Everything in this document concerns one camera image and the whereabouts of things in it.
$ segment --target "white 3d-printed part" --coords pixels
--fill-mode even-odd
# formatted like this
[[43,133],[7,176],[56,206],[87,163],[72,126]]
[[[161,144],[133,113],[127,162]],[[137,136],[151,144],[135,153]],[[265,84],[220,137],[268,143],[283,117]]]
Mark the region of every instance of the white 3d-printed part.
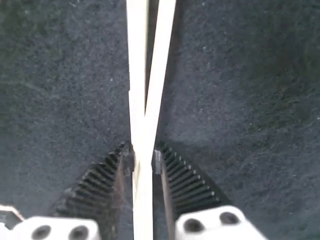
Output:
[[[49,233],[45,238],[37,238],[34,233],[42,226],[49,226]],[[71,232],[77,227],[86,228],[86,236],[75,234],[71,236]],[[11,240],[101,240],[99,227],[93,220],[78,218],[62,218],[62,217],[42,217],[34,216],[19,223],[14,227],[11,233]]]
[[[237,223],[225,224],[221,220],[221,214],[228,213],[236,216]],[[189,231],[186,227],[188,220],[195,220],[201,227],[195,227],[198,231]],[[221,206],[208,210],[187,213],[180,216],[175,223],[175,240],[266,240],[248,221],[241,210],[234,206]]]

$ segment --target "dark carpet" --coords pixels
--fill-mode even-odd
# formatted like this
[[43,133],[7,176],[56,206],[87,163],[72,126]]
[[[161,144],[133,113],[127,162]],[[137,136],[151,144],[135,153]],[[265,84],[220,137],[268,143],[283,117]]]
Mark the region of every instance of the dark carpet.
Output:
[[[43,215],[130,139],[126,4],[2,0],[0,22],[0,203]],[[178,0],[158,138],[270,239],[320,239],[319,101],[319,0]]]

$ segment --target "black fabric surface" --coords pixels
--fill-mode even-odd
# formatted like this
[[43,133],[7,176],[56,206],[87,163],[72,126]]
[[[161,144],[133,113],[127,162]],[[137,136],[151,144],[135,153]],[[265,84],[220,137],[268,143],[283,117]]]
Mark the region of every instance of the black fabric surface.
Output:
[[[2,0],[0,22],[0,203],[43,215],[130,139],[126,4]],[[159,139],[270,239],[320,239],[319,0],[178,0],[166,76]]]

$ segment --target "wooden stick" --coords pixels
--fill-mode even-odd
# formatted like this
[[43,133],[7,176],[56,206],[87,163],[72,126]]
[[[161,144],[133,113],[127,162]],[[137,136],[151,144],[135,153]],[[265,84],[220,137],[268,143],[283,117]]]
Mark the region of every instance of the wooden stick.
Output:
[[154,37],[150,81],[143,126],[141,148],[135,152],[139,172],[133,200],[135,240],[153,239],[153,174],[151,161],[164,88],[176,0],[160,0]]
[[175,15],[176,0],[160,0],[156,21],[150,81],[144,117],[145,160],[151,164]]
[[[129,60],[129,111],[131,143],[134,152],[142,146],[141,126],[145,117],[146,99],[146,62],[148,36],[149,0],[127,0],[127,35]],[[139,167],[139,159],[135,157],[135,166]],[[138,181],[138,171],[133,173],[133,182]]]
[[152,169],[141,170],[141,153],[144,150],[143,122],[146,99],[146,62],[149,0],[127,0],[127,34],[129,55],[129,111],[131,144],[134,151],[132,173],[133,234],[135,240],[153,239],[152,184],[141,191],[145,182],[152,182]]

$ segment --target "screw hole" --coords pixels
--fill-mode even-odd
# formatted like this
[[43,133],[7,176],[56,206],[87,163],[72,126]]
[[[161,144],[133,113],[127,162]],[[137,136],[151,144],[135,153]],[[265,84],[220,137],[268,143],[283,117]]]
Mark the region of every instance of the screw hole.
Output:
[[86,240],[88,237],[88,228],[86,226],[77,226],[69,234],[69,240]]
[[40,226],[36,230],[33,231],[32,239],[33,240],[43,240],[49,236],[50,232],[51,232],[51,227],[49,225]]
[[220,221],[226,225],[233,225],[239,223],[239,218],[231,212],[223,212],[220,214]]
[[205,229],[203,224],[194,218],[190,218],[184,222],[184,230],[189,233],[199,233]]

